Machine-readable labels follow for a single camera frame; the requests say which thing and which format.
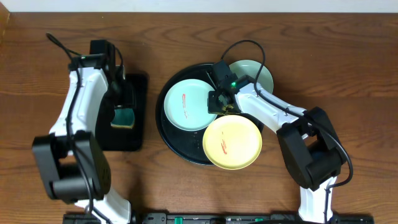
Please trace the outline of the yellow plate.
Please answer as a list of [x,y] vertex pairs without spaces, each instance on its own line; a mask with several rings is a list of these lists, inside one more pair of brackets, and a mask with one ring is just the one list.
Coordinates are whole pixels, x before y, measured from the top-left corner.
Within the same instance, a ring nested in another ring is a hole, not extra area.
[[249,119],[222,116],[214,120],[203,135],[203,150],[214,165],[227,170],[243,169],[260,155],[262,136]]

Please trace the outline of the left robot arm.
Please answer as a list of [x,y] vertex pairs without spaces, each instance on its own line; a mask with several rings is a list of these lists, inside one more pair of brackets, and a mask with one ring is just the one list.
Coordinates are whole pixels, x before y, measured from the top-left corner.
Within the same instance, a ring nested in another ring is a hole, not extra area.
[[134,223],[131,203],[111,185],[111,170],[95,129],[109,88],[114,59],[102,54],[72,58],[70,87],[62,111],[46,136],[37,136],[32,151],[44,189],[52,200],[82,208],[66,213],[63,223]]

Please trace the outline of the light blue plate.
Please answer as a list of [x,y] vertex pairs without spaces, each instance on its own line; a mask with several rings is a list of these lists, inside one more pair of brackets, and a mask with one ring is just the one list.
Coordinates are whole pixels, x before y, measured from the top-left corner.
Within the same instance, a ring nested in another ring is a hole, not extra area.
[[173,85],[164,99],[167,119],[184,131],[199,131],[217,117],[208,112],[208,94],[214,88],[198,79],[182,80]]
[[[237,75],[237,77],[241,77],[243,75],[249,75],[252,78],[255,78],[257,72],[261,66],[261,63],[254,60],[239,60],[229,65],[229,68],[233,73]],[[263,66],[260,72],[258,83],[268,91],[269,93],[273,93],[274,91],[274,82],[273,77],[270,71]]]

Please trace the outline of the green sponge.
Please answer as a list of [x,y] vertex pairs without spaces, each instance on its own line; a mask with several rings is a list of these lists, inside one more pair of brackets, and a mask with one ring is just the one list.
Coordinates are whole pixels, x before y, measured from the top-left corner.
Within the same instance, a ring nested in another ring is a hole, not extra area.
[[111,122],[113,128],[132,129],[135,123],[135,114],[132,108],[118,108],[114,110]]

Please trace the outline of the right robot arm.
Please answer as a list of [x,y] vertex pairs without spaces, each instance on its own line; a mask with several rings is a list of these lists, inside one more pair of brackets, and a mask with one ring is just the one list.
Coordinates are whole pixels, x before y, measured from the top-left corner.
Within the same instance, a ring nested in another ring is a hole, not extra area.
[[209,93],[210,113],[248,114],[276,133],[285,166],[300,186],[299,216],[303,221],[330,223],[331,192],[343,164],[352,164],[333,125],[319,107],[311,110],[288,104],[263,89],[254,78],[236,74],[214,77]]

